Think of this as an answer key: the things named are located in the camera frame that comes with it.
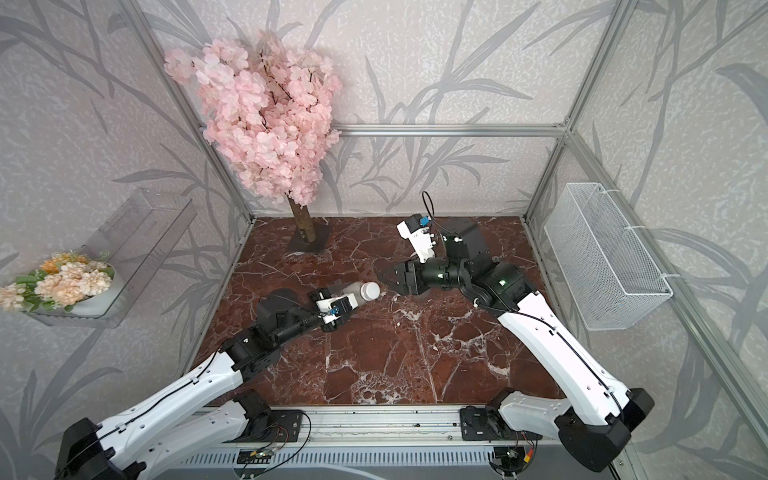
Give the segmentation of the grey bottle cap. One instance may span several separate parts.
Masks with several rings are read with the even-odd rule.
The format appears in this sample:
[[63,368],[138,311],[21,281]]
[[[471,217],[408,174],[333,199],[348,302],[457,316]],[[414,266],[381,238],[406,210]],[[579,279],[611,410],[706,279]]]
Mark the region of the grey bottle cap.
[[376,282],[365,282],[360,286],[360,296],[366,302],[374,301],[381,295],[381,288]]

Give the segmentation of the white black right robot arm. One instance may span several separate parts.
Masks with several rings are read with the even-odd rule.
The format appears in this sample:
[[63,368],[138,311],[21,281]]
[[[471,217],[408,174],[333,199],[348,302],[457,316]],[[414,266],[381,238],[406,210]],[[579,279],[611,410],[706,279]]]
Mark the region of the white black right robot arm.
[[398,223],[415,256],[385,268],[380,280],[402,296],[458,290],[514,334],[564,394],[552,399],[507,388],[482,408],[464,407],[459,412],[463,440],[514,442],[510,452],[489,462],[504,478],[527,468],[541,438],[559,441],[587,469],[605,470],[653,409],[652,397],[606,371],[520,268],[493,259],[476,224],[451,219],[432,232],[432,223],[419,214]]

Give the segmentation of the small clear bottle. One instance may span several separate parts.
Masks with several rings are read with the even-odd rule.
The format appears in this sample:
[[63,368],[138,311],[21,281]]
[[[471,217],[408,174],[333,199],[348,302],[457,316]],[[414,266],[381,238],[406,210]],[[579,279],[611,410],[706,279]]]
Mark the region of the small clear bottle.
[[360,296],[360,286],[365,283],[362,281],[353,282],[347,286],[337,288],[333,292],[334,297],[338,296],[346,296],[350,300],[350,304],[352,305],[352,308],[358,308],[360,306],[363,306],[364,304],[368,303],[365,300],[363,300]]

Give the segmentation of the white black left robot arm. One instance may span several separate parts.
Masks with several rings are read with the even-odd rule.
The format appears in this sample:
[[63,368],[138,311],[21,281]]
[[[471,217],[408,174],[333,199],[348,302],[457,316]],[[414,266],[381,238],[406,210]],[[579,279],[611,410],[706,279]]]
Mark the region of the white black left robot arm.
[[377,299],[375,282],[321,288],[300,302],[279,289],[256,307],[254,323],[189,373],[124,412],[101,422],[83,418],[63,434],[57,479],[154,479],[200,450],[247,433],[269,434],[270,409],[256,394],[240,394],[200,418],[194,413],[246,383],[280,358],[282,347],[316,329],[336,330]]

